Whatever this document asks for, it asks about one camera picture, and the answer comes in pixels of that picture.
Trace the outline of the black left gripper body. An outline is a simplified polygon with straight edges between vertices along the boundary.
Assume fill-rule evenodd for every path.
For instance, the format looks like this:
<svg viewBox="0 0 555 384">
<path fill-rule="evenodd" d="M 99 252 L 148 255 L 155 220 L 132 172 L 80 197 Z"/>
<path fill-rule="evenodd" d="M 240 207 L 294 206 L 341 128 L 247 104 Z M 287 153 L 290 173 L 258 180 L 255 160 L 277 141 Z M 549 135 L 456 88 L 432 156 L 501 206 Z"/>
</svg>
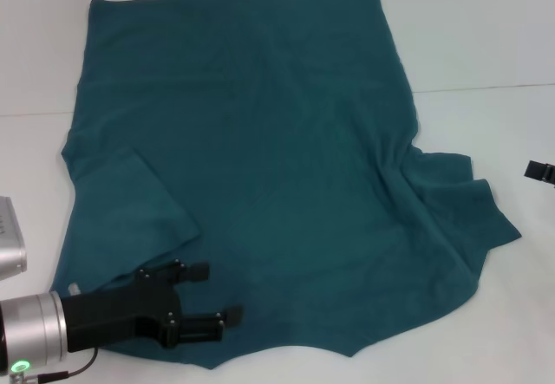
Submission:
<svg viewBox="0 0 555 384">
<path fill-rule="evenodd" d="M 70 353 L 149 338 L 164 348 L 180 340 L 180 268 L 141 269 L 121 287 L 63 297 Z"/>
</svg>

